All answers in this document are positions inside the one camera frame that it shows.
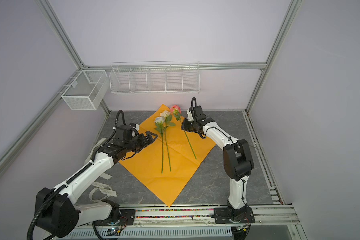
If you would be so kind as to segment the orange yellow wrapping paper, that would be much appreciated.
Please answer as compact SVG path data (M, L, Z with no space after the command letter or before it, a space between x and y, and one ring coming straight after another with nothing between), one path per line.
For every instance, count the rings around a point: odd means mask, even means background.
M168 207L216 145L198 134L184 133L180 122L172 122L166 135L159 135L140 153L128 154L128 159L121 161L123 167Z

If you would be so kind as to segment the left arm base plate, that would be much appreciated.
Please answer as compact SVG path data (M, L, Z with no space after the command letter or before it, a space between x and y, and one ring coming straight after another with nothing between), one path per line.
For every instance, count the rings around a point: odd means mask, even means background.
M95 221L96 226L131 226L134 224L135 209L112 210L105 220Z

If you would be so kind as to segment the white fake rose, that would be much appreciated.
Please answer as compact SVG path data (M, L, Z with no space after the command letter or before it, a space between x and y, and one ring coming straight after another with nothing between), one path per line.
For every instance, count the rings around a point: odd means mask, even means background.
M164 131L165 131L165 118L164 117L157 117L154 121L155 123L155 130L160 134L162 138L162 167L161 173L164 171Z

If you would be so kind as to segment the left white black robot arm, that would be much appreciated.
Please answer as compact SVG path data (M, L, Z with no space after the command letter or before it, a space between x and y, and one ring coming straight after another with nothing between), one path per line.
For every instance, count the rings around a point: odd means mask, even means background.
M127 153L135 155L154 143L157 134L150 131L140 133L138 124L120 125L115 122L113 132L93 148L88 162L67 180L48 189L43 188L36 196L35 213L27 231L27 239L33 239L35 227L50 235L49 240L67 236L76 227L106 220L118 224L123 216L119 205L108 200L94 204L77 205L84 191L107 170L119 161L127 159Z

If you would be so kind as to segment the pink fake rose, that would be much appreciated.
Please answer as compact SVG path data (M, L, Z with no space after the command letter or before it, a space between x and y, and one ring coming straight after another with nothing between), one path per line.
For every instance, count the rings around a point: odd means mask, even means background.
M180 108L178 105L173 105L173 106L170 108L170 112L171 112L172 115L175 117L175 119L176 119L177 121L179 121L180 124L182 125L182 124L183 124L183 121L182 121L182 116L181 116L181 113L182 113L181 108ZM194 155L194 158L197 159L197 156L196 156L196 154L195 154L195 151L194 151L194 149L193 149L193 147L192 147L192 144L191 144L191 142L190 142L190 139L189 139L186 131L183 131L183 132L185 133L185 136L186 136L187 141L188 141L188 144L189 144L189 146L190 146L190 148L191 148L191 150L192 150L192 153L193 153L193 155Z

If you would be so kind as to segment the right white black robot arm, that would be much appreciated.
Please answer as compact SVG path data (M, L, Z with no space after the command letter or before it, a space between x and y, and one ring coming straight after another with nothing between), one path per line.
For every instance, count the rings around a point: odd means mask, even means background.
M239 140L228 134L212 118L204 114L201 106L192 105L187 110L187 115L182 123L182 130L198 134L203 139L213 140L223 151L224 170L230 178L228 208L233 212L246 212L247 182L254 169L248 141Z

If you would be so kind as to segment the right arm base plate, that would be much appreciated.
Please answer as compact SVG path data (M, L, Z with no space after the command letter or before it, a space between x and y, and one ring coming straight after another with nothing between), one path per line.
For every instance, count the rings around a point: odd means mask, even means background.
M252 224L255 222L253 210L248 205L240 209L231 206L214 208L212 217L217 224Z

